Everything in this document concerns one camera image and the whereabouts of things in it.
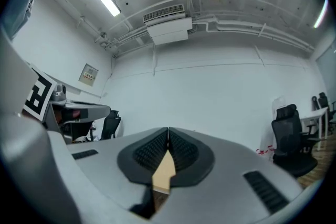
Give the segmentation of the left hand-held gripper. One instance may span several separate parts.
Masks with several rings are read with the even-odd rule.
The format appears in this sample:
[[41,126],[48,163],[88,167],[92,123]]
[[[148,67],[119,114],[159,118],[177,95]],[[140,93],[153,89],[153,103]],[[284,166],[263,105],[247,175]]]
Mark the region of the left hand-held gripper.
[[[55,131],[62,135],[65,143],[70,144],[72,138],[64,133],[64,125],[68,121],[93,122],[97,119],[105,118],[110,114],[110,107],[102,104],[87,103],[74,100],[64,100],[55,102],[50,99],[51,94],[58,84],[49,75],[38,69],[34,64],[28,65],[38,76],[31,89],[23,107],[23,114],[41,123],[48,131]],[[65,123],[58,124],[54,115],[54,110],[65,109],[65,114],[71,116],[65,119]],[[73,117],[73,111],[80,111],[78,117]]]

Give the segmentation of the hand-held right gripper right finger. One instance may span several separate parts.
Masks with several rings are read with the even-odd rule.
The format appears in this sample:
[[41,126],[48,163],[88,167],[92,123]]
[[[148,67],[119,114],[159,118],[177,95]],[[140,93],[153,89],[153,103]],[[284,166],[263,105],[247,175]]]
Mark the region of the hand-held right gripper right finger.
[[248,224],[270,217],[302,192],[286,171],[249,148],[169,128],[176,174],[157,224]]

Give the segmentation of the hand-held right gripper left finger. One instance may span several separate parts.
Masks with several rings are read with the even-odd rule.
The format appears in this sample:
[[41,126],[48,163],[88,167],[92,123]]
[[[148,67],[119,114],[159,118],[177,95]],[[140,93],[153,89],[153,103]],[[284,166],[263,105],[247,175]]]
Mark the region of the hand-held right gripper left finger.
[[124,209],[149,219],[168,198],[153,189],[152,179],[167,152],[167,134],[166,127],[159,127],[68,148],[99,191]]

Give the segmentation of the person's left hand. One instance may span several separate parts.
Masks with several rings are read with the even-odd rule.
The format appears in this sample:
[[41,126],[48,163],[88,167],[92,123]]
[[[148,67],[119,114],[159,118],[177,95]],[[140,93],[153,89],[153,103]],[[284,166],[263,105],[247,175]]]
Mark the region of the person's left hand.
[[67,121],[72,121],[80,117],[79,110],[54,110],[54,115],[58,124],[65,123]]

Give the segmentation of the pile of red-label bottles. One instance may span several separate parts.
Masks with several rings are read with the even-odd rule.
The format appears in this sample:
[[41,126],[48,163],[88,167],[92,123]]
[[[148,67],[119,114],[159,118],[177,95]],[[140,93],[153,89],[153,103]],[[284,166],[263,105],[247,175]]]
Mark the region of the pile of red-label bottles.
[[268,146],[266,146],[265,148],[262,148],[262,149],[258,148],[256,150],[256,153],[257,153],[257,155],[259,155],[263,158],[269,159],[269,158],[273,157],[275,150],[276,150],[276,148],[273,145],[268,145]]

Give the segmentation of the tall clear plastic bag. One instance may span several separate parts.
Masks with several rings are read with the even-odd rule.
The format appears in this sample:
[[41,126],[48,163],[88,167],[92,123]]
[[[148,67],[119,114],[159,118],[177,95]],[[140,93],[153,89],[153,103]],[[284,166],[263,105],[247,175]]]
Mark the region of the tall clear plastic bag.
[[283,108],[286,106],[286,99],[283,95],[275,98],[272,102],[272,111],[274,114],[276,114],[276,111],[279,109],[279,108]]

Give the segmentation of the white desk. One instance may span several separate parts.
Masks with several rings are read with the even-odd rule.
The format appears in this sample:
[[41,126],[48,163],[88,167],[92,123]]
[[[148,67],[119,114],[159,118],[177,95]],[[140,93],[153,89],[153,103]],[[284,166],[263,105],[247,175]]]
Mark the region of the white desk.
[[[322,119],[324,119],[324,137],[322,137]],[[320,141],[317,143],[317,151],[321,150],[322,139],[328,138],[328,108],[321,108],[315,111],[308,112],[300,116],[300,121],[303,124],[305,121],[318,120],[318,138]]]

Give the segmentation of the white air conditioner unit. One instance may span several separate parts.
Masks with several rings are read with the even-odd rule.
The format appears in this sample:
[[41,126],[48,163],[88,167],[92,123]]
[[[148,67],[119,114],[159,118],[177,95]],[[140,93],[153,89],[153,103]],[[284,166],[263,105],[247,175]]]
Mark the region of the white air conditioner unit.
[[155,45],[188,40],[188,31],[193,28],[183,4],[149,12],[143,15],[143,22]]

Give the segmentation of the bundle of white ceiling pipes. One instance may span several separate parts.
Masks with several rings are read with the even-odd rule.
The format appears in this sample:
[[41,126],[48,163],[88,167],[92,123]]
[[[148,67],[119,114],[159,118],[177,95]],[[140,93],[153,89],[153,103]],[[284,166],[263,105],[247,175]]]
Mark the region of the bundle of white ceiling pipes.
[[[270,40],[281,42],[286,45],[302,49],[304,51],[308,52],[314,51],[313,45],[309,44],[308,42],[305,42],[302,39],[297,38],[291,34],[288,34],[282,30],[271,27],[266,23],[258,24],[236,20],[222,20],[218,19],[215,16],[211,16],[201,19],[192,19],[192,25],[193,28],[188,31],[188,36],[191,33],[197,32],[198,26],[204,26],[205,31],[207,33],[238,33],[238,34],[254,35],[257,37],[267,38]],[[100,33],[95,42],[99,42],[100,46],[104,49],[111,48],[118,50],[121,46],[135,39],[141,38],[145,35],[149,36],[147,32],[147,27],[144,24],[144,26],[132,30],[126,33],[123,37],[118,39],[108,39],[108,38],[104,39],[101,37]]]

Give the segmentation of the grey electrical wall panel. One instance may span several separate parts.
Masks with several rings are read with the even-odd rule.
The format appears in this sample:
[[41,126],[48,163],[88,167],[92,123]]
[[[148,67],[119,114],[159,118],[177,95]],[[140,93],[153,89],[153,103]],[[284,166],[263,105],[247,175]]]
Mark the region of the grey electrical wall panel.
[[89,64],[85,64],[79,77],[79,81],[85,85],[92,87],[96,80],[98,72],[99,71],[96,68],[90,66]]

